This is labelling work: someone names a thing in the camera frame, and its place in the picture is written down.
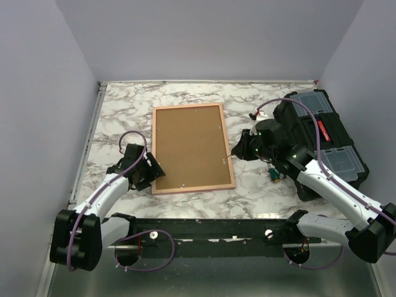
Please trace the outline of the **pink picture frame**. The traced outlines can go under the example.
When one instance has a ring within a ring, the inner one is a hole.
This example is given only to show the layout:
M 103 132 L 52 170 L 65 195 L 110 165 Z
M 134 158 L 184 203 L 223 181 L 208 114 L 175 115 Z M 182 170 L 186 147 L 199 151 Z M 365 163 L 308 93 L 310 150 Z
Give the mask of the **pink picture frame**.
M 236 187 L 221 103 L 155 107 L 152 151 L 166 173 L 152 194 Z

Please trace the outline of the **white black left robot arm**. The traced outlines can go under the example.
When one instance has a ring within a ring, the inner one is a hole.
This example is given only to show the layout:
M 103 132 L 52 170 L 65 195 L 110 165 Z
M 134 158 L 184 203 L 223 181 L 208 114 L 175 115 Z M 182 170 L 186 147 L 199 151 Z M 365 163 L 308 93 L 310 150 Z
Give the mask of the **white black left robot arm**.
M 128 191 L 151 186 L 162 170 L 153 154 L 143 145 L 128 144 L 124 156 L 106 170 L 105 179 L 89 198 L 72 210 L 61 210 L 55 219 L 49 252 L 52 263 L 71 270 L 93 270 L 102 250 L 120 240 L 131 244 L 137 229 L 125 215 L 106 218 L 113 205 Z

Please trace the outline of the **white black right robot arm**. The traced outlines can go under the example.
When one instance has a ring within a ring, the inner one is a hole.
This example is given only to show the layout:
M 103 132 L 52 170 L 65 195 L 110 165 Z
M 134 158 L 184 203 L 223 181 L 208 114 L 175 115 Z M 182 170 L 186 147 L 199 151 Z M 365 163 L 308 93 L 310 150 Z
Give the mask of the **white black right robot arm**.
M 242 131 L 232 155 L 240 160 L 264 160 L 306 186 L 336 207 L 344 220 L 304 213 L 285 226 L 286 238 L 294 243 L 305 237 L 346 244 L 360 259 L 376 263 L 395 240 L 395 205 L 382 205 L 338 177 L 306 147 L 291 145 L 281 124 L 266 119 L 252 130 Z

